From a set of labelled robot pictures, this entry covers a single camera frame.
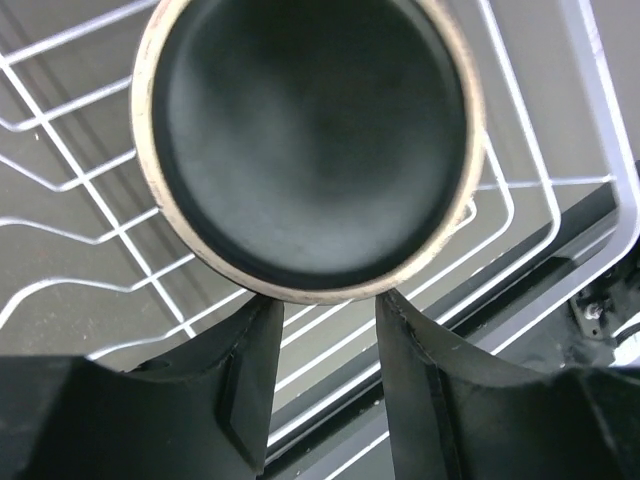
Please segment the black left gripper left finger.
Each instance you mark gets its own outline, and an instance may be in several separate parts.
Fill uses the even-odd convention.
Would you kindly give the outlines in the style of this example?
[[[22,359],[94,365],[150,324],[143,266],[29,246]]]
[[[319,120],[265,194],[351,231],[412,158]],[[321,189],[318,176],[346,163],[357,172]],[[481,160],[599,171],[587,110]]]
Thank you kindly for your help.
[[[128,372],[82,356],[3,357],[2,477],[258,477],[283,322],[280,301],[254,297]]]

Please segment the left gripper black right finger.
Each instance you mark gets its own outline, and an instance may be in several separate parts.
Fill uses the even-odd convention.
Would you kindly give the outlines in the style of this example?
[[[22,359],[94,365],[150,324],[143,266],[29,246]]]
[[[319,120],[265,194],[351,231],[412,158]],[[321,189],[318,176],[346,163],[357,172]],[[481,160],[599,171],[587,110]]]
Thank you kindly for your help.
[[[639,372],[542,374],[376,299],[394,473],[399,479],[635,479]]]

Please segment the white wire dish rack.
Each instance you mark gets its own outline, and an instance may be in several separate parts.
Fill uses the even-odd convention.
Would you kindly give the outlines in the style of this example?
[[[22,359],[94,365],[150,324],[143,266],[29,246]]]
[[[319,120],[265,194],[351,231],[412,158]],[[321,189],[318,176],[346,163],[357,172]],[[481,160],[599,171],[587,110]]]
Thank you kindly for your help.
[[[558,307],[581,306],[636,243],[639,179],[593,4],[439,1],[485,108],[483,170],[452,236],[370,298],[298,304],[237,285],[178,237],[140,169],[130,90],[160,2],[1,5],[1,360],[82,356],[128,372],[254,297],[280,301],[267,461],[324,428],[371,376],[383,388],[379,295],[400,293],[502,359]]]

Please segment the dark brown mug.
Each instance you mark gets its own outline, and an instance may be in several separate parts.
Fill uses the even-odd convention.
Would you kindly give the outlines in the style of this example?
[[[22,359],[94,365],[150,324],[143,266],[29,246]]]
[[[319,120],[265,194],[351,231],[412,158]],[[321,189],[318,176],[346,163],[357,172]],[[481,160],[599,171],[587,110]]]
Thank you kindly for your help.
[[[370,298],[420,272],[485,157],[474,58],[439,1],[162,1],[130,119],[184,244],[298,304]]]

